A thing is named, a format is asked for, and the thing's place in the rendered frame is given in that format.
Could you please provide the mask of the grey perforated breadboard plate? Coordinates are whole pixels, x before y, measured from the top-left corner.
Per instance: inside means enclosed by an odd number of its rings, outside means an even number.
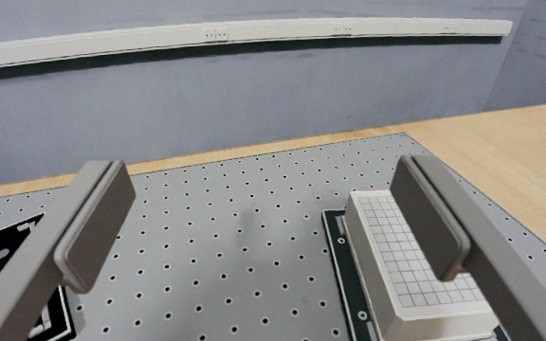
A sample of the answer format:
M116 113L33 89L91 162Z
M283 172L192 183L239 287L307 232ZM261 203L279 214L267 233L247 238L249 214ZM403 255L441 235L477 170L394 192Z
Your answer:
M93 289L64 286L69 341L350 341L321 211L402 154L434 153L402 132L129 174ZM439 160L546 288L546 242Z

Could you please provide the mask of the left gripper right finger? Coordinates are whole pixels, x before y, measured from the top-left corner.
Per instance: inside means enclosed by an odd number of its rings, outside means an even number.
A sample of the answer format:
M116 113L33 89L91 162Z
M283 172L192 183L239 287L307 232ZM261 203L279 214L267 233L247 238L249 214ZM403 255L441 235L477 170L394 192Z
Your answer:
M469 274L510 341L546 341L546 289L434 154L403 154L390 194L439 282Z

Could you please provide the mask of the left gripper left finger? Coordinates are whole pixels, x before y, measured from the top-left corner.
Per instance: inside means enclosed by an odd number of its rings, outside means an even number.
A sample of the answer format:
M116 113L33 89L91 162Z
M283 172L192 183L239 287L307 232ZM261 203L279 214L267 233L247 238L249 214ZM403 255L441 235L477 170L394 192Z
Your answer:
M0 341L27 341L57 286L93 289L136 196L122 160L84 164L0 273Z

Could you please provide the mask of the black rectangular plate nest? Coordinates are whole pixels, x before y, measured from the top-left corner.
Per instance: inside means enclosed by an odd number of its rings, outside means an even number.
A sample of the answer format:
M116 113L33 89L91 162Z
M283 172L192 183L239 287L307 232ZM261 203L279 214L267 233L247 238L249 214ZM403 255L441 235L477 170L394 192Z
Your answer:
M342 224L346 209L323 209L321 219L337 280L350 341L378 341L355 262ZM488 338L469 341L510 341L501 324Z
M0 273L46 212L0 229ZM57 286L27 341L69 341L76 337L64 286Z

